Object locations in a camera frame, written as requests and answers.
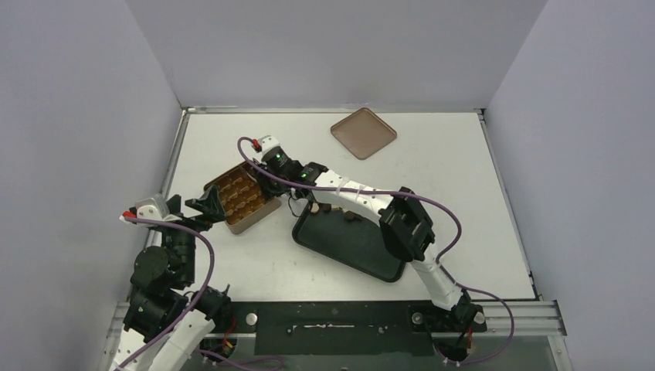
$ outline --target copper box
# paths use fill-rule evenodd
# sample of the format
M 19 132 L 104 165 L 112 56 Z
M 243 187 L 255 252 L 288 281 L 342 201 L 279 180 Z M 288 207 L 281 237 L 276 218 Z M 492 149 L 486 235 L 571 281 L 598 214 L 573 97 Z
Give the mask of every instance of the copper box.
M 282 205 L 277 198 L 264 199 L 254 174 L 252 166 L 242 162 L 205 184 L 205 190 L 212 184 L 219 187 L 219 199 L 226 211 L 226 225 L 234 234 L 247 230 Z

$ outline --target black tray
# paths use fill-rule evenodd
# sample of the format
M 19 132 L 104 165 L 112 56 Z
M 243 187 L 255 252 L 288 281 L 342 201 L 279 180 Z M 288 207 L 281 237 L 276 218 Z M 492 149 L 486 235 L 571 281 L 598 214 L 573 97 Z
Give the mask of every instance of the black tray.
M 308 203 L 291 233 L 296 243 L 385 282 L 400 279 L 405 263 L 387 252 L 375 223 L 347 221 L 341 210 L 312 214 L 310 208 Z

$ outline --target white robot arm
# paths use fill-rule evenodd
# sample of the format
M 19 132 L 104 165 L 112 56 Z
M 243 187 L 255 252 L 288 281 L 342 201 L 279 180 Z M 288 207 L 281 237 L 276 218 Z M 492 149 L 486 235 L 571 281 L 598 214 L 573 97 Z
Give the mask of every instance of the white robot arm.
M 312 189 L 311 198 L 315 202 L 338 205 L 378 224 L 387 250 L 412 265 L 436 307 L 450 311 L 460 302 L 462 290 L 435 262 L 438 251 L 433 243 L 432 220 L 418 201 L 390 195 L 361 194 L 361 191 L 377 189 L 354 182 L 323 165 L 311 162 L 302 166 L 289 158 L 280 142 L 270 135 L 255 141 L 253 146 L 261 153 L 261 162 L 266 170 L 274 175 L 319 189 L 335 189 Z M 359 192 L 340 192 L 341 189 L 357 189 Z
M 146 341 L 133 329 L 123 330 L 116 349 L 116 356 L 109 371 L 179 371 L 200 342 L 216 324 L 200 311 L 190 311 L 170 333 L 131 360 L 125 367 L 120 364 L 139 350 Z

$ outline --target white wall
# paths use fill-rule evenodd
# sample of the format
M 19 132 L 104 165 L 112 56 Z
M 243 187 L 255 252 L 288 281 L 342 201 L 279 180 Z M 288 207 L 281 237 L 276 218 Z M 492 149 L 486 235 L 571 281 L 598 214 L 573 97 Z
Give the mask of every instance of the white wall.
M 127 0 L 183 106 L 486 107 L 546 0 Z
M 123 0 L 0 3 L 0 369 L 97 367 L 180 113 Z
M 550 0 L 487 111 L 576 370 L 653 369 L 655 2 Z

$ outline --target screw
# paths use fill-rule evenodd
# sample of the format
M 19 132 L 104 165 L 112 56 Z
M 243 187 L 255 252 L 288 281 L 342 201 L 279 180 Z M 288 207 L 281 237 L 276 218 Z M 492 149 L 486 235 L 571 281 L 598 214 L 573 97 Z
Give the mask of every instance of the screw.
M 423 315 L 421 313 L 418 313 L 418 312 L 414 313 L 412 315 L 412 323 L 414 325 L 422 324 L 423 323 Z
M 248 326 L 254 326 L 257 323 L 257 315 L 254 313 L 248 313 L 246 316 L 246 323 Z

